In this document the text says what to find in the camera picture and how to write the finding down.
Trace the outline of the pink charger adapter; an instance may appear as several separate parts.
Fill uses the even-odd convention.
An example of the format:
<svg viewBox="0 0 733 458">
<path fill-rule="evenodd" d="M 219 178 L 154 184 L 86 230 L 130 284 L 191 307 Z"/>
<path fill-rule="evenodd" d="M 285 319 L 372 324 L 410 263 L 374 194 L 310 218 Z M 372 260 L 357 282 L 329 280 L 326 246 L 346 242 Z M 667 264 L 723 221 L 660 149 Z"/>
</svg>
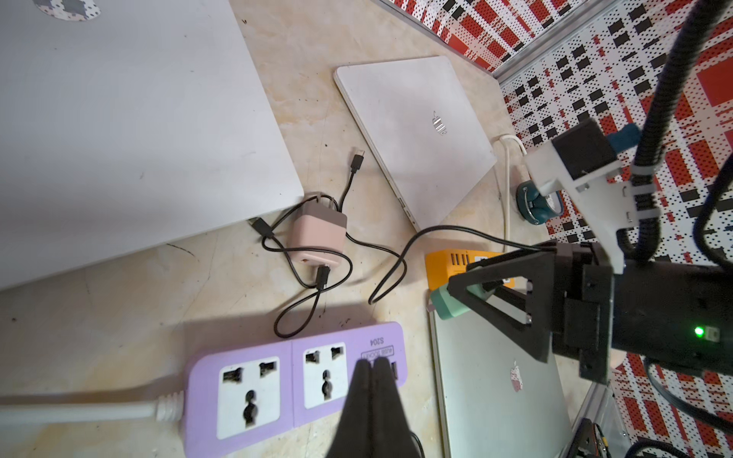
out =
<svg viewBox="0 0 733 458">
<path fill-rule="evenodd" d="M 343 254 L 346 245 L 347 216 L 316 200 L 306 202 L 297 212 L 291 228 L 288 247 L 316 247 Z M 297 263 L 311 267 L 327 265 L 335 268 L 342 258 L 314 251 L 291 252 Z"/>
</svg>

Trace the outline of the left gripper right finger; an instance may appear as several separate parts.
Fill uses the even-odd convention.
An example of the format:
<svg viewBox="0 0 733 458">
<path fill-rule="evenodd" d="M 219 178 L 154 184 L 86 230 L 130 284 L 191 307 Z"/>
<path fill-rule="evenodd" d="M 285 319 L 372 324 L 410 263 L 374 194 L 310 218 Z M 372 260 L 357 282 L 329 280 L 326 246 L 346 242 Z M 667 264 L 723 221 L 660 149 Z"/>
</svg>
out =
<svg viewBox="0 0 733 458">
<path fill-rule="evenodd" d="M 391 362 L 377 358 L 371 372 L 371 456 L 423 457 L 399 396 Z"/>
</svg>

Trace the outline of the green charger adapter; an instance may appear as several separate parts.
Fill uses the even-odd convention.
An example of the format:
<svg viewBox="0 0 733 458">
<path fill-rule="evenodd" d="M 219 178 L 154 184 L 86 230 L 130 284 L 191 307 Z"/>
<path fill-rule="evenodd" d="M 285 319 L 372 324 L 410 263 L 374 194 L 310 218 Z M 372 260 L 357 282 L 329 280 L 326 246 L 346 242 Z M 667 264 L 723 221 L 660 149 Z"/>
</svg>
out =
<svg viewBox="0 0 733 458">
<path fill-rule="evenodd" d="M 494 294 L 494 290 L 486 290 L 481 284 L 471 285 L 467 288 L 467 291 L 483 302 L 488 301 Z M 438 317 L 444 321 L 456 318 L 471 310 L 467 305 L 450 295 L 446 284 L 429 294 L 429 304 Z"/>
</svg>

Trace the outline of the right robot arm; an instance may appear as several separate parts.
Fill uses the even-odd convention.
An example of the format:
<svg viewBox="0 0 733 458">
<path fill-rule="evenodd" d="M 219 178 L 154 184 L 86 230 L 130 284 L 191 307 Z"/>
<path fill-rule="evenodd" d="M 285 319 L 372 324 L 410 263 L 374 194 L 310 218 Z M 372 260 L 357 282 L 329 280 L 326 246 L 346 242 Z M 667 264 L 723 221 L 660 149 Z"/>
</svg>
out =
<svg viewBox="0 0 733 458">
<path fill-rule="evenodd" d="M 665 138 L 688 112 L 686 82 L 728 8 L 726 1 L 688 5 L 656 88 L 641 92 L 643 125 L 609 133 L 606 118 L 584 116 L 530 152 L 538 193 L 567 193 L 594 242 L 520 248 L 472 264 L 447 285 L 452 298 L 536 360 L 551 353 L 574 358 L 587 380 L 608 379 L 612 350 L 643 357 L 648 383 L 662 399 L 724 435 L 732 432 L 730 413 L 694 405 L 668 382 L 732 372 L 732 263 L 706 239 L 731 185 L 730 162 L 719 168 L 692 227 L 706 264 L 657 261 L 655 255 L 664 216 L 656 175 L 668 156 Z"/>
</svg>

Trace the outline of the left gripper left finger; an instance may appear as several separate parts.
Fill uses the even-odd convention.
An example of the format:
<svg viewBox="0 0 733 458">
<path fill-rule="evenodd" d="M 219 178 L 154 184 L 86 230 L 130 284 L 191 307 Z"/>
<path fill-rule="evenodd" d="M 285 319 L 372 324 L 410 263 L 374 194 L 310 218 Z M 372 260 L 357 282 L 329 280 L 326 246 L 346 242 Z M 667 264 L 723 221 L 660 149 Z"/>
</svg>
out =
<svg viewBox="0 0 733 458">
<path fill-rule="evenodd" d="M 374 362 L 359 360 L 336 433 L 326 457 L 375 457 L 373 438 Z"/>
</svg>

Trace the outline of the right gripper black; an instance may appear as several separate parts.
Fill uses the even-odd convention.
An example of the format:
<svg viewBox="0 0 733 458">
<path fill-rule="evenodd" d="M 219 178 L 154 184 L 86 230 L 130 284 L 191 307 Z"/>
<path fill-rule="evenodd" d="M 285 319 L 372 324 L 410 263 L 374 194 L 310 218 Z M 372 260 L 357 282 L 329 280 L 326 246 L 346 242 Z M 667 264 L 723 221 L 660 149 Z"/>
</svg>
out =
<svg viewBox="0 0 733 458">
<path fill-rule="evenodd" d="M 519 250 L 467 267 L 450 278 L 448 292 L 494 326 L 535 360 L 547 363 L 551 324 L 547 311 L 538 309 L 533 294 L 498 286 L 478 294 L 488 282 L 525 278 L 533 293 L 553 289 L 553 353 L 578 362 L 578 375 L 606 385 L 610 377 L 615 272 L 599 244 L 557 244 L 555 250 Z M 530 316 L 529 323 L 512 318 L 488 302 L 498 298 Z"/>
</svg>

